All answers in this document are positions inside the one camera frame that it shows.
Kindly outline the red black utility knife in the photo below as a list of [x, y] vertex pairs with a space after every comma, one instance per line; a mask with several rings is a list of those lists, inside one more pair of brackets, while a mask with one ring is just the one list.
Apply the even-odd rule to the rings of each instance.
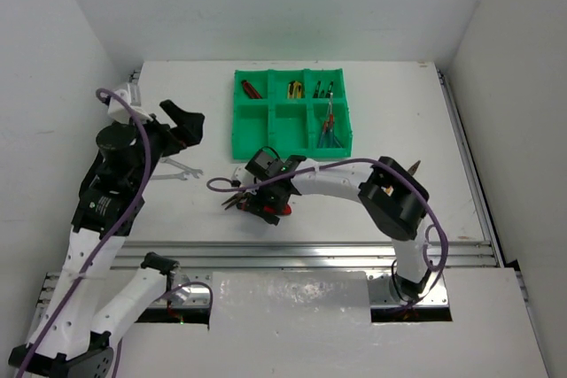
[[275, 208], [274, 206], [269, 206], [269, 205], [239, 203], [237, 204], [237, 209], [250, 213], [271, 214], [276, 216], [291, 215], [291, 207], [288, 204], [282, 208]]

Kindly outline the blue red handle screwdriver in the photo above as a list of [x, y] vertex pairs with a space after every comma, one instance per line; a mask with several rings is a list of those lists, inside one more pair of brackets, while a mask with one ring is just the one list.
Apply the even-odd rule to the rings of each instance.
[[322, 123], [322, 130], [319, 135], [317, 147], [330, 148], [332, 146], [332, 115], [325, 118]]

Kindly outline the red black box cutter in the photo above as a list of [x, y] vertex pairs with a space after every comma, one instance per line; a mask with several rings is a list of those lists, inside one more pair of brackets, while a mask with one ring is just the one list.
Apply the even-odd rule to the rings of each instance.
[[241, 86], [251, 99], [262, 99], [260, 92], [249, 81], [241, 81]]

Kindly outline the small yellow black cutter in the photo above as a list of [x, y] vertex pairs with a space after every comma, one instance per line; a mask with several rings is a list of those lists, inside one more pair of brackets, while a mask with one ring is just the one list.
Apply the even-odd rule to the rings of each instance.
[[303, 84], [300, 81], [296, 81], [294, 84], [294, 97], [297, 99], [303, 98]]

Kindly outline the yellow black utility knife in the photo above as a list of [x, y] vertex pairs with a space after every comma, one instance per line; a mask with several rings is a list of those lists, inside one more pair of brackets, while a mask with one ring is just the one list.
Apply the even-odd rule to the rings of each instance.
[[296, 81], [291, 81], [288, 84], [288, 89], [287, 89], [287, 98], [288, 99], [293, 99], [295, 97], [295, 95], [294, 95], [295, 86], [296, 86]]

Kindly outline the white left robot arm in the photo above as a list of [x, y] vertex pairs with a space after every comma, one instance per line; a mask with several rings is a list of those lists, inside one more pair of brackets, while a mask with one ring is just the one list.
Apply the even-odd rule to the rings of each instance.
[[8, 363], [18, 377], [105, 377], [128, 328], [172, 286], [176, 261], [145, 255], [134, 278], [102, 310], [105, 280], [144, 206], [143, 192], [162, 158], [198, 145], [205, 116], [166, 100], [160, 123], [126, 110], [96, 137], [97, 155], [79, 190], [62, 270], [42, 320]]

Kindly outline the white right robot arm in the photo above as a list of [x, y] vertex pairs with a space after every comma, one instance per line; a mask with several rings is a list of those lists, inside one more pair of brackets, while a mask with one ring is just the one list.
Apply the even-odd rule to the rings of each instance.
[[389, 157], [379, 165], [351, 162], [332, 166], [292, 155], [286, 160], [259, 150], [235, 179], [257, 189], [237, 197], [237, 209], [276, 225], [291, 213], [290, 197], [321, 195], [354, 201], [364, 206], [377, 229], [392, 240], [397, 272], [392, 278], [399, 296], [416, 301], [431, 277], [424, 258], [425, 237], [419, 227], [425, 209], [419, 198], [428, 192]]

